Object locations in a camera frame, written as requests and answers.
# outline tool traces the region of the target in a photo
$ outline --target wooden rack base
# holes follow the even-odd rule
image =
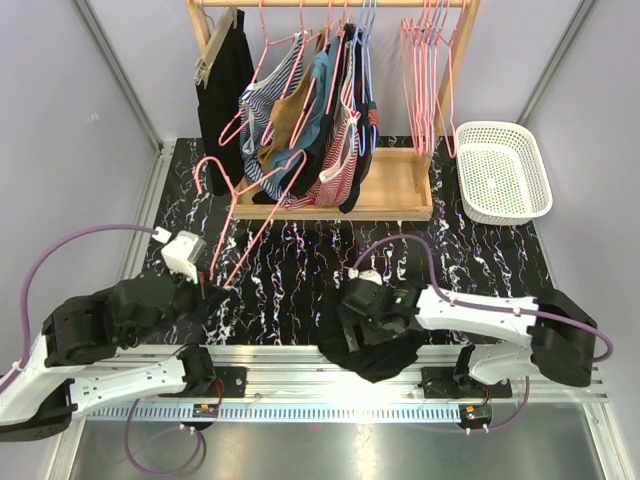
[[[367,178],[360,186],[355,208],[343,214],[336,207],[280,208],[279,220],[382,220],[427,221],[431,218],[429,175],[422,176],[429,159],[416,157],[412,148],[378,148]],[[264,219],[272,205],[254,205],[252,190],[238,199],[236,219]]]

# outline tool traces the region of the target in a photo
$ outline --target marble pattern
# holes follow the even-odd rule
[[[386,137],[385,146],[410,146],[411,138]],[[156,225],[188,230],[207,241],[213,257],[229,197],[197,195],[193,169],[203,156],[198,139],[180,139],[162,194]],[[551,281],[531,223],[491,227],[472,223],[462,210],[455,160],[441,142],[430,169],[434,212],[429,222],[273,221],[238,272],[231,298],[210,305],[203,325],[179,323],[152,343],[198,341],[235,345],[313,345],[318,342],[323,291],[339,286],[346,267],[372,242],[397,233],[419,235],[432,246],[438,283],[455,291],[494,296],[536,295]],[[232,221],[215,274],[222,284],[262,221]],[[415,242],[397,241],[372,254],[366,266],[385,283],[427,282],[426,256]],[[160,245],[152,243],[146,268],[162,270]],[[430,342],[490,342],[461,332],[433,332]]]

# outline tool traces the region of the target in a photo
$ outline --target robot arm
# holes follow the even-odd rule
[[[174,272],[143,272],[90,296],[66,300],[43,323],[23,369],[0,378],[0,441],[38,440],[110,403],[159,395],[202,396],[215,380],[208,350],[189,345],[154,364],[101,377],[83,370],[166,331],[179,319],[206,319],[203,299],[227,293],[198,284],[202,240],[180,232],[163,247]],[[15,372],[16,378],[10,382]]]
[[[483,308],[447,303],[431,287],[385,287],[376,272],[360,273],[349,282],[342,298],[343,308],[352,313],[341,317],[350,350],[389,341],[409,330],[460,330],[502,340],[494,345],[462,348],[451,379],[460,397],[465,396],[467,388],[536,373],[569,386],[590,385],[595,348],[592,334],[517,313],[525,309],[545,311],[597,327],[562,292],[549,290],[538,298],[517,299],[445,293],[452,300]],[[492,307],[507,307],[513,313],[495,312]]]

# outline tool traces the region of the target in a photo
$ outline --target laundry basket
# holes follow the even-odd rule
[[[455,136],[462,205],[490,225],[521,225],[553,202],[533,134],[506,122],[468,122]]]

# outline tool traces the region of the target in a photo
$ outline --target clothing rack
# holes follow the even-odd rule
[[[257,7],[258,0],[186,0],[189,16],[195,32],[200,54],[211,54],[212,38],[204,7]],[[442,105],[443,116],[447,115],[452,85],[455,85],[464,55],[469,45],[473,25],[481,0],[451,0],[450,7],[460,9],[459,32],[452,47],[452,75],[448,69],[440,82],[438,98]],[[299,0],[263,0],[265,7],[299,7]],[[305,6],[328,6],[328,0],[304,0]],[[361,7],[362,0],[347,0],[347,5]],[[423,0],[378,0],[378,7],[416,7],[424,6]],[[436,126],[436,138],[442,133]],[[353,211],[341,213],[337,207],[306,206],[287,210],[280,208],[274,219],[282,220],[382,220],[382,221],[426,221],[431,218],[433,204],[429,183],[428,156],[417,156],[411,148],[378,148],[373,156],[367,178],[363,181],[360,197]],[[248,192],[238,199],[234,217],[237,219],[265,219],[271,213],[271,205],[254,205]]]

